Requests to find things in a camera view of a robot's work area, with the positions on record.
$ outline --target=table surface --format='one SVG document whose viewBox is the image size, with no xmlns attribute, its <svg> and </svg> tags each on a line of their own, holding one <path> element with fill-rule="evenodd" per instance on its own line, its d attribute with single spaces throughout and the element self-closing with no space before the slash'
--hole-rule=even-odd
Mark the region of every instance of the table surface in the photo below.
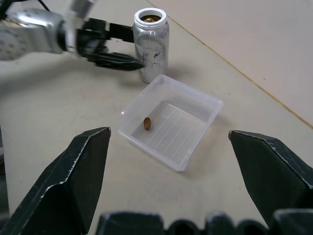
<svg viewBox="0 0 313 235">
<path fill-rule="evenodd" d="M 149 2 L 313 125 L 310 1 Z"/>
<path fill-rule="evenodd" d="M 91 17 L 131 25 L 145 0 L 106 0 Z M 214 52 L 169 20 L 167 75 L 224 102 L 187 169 L 177 173 L 118 134 L 120 112 L 146 87 L 137 71 L 94 67 L 69 55 L 31 54 L 0 63 L 2 129 L 9 207 L 17 208 L 40 173 L 83 131 L 112 130 L 104 182 L 90 234 L 102 212 L 157 212 L 168 226 L 188 218 L 203 226 L 209 212 L 235 222 L 263 222 L 245 188 L 229 130 L 273 136 L 313 165 L 313 131 Z M 111 51 L 134 55 L 134 45 L 113 40 Z"/>
</svg>

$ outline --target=transparent plastic box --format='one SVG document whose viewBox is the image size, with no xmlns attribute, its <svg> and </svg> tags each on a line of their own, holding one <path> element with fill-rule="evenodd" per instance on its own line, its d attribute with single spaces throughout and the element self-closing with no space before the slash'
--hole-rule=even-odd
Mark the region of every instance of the transparent plastic box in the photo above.
<svg viewBox="0 0 313 235">
<path fill-rule="evenodd" d="M 119 133 L 175 171 L 190 157 L 222 108 L 222 101 L 165 75 L 122 111 Z M 144 129 L 145 117 L 151 129 Z"/>
</svg>

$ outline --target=brown bean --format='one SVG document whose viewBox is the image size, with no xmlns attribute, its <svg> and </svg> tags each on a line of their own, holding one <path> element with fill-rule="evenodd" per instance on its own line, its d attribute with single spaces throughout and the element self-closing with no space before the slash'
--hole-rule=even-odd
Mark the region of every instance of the brown bean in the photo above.
<svg viewBox="0 0 313 235">
<path fill-rule="evenodd" d="M 149 131 L 151 128 L 151 120 L 150 118 L 146 117 L 143 121 L 143 126 L 145 127 L 146 131 Z"/>
<path fill-rule="evenodd" d="M 152 23 L 152 22 L 157 22 L 157 21 L 161 20 L 161 17 L 160 16 L 149 15 L 149 16 L 143 16 L 140 19 L 142 21 L 144 21 L 144 22 Z"/>
</svg>

